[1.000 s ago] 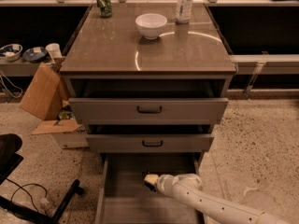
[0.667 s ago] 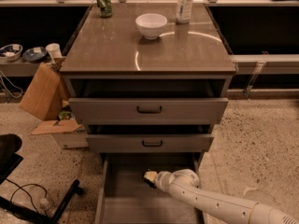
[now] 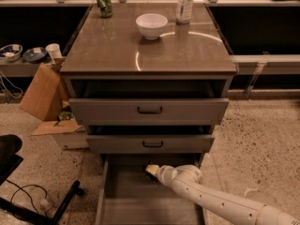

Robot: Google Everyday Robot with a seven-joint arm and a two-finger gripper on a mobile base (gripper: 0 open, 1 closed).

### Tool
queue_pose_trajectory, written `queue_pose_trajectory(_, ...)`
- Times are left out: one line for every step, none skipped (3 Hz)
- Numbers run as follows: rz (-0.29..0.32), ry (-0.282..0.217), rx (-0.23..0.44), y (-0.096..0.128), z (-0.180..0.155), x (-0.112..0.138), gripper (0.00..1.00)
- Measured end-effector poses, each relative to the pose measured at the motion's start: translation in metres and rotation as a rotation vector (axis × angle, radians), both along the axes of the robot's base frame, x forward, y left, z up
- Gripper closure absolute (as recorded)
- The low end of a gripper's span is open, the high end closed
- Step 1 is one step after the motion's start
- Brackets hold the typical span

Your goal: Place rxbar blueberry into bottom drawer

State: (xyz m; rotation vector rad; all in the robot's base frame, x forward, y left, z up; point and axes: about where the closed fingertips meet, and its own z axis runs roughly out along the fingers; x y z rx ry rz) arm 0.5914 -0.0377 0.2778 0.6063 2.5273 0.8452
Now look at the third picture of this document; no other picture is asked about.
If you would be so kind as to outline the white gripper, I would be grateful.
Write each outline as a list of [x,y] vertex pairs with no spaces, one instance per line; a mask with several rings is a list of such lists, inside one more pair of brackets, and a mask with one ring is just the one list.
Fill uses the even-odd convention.
[[169,165],[163,165],[159,167],[156,164],[149,164],[145,170],[147,173],[155,176],[164,186],[170,186],[173,182],[173,179],[178,174],[178,171]]

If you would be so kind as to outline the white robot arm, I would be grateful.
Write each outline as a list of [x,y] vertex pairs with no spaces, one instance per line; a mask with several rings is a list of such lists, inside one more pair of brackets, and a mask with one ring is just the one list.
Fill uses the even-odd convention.
[[205,187],[202,172],[195,165],[159,167],[150,164],[146,172],[177,195],[192,201],[233,225],[300,225],[300,221],[268,204]]

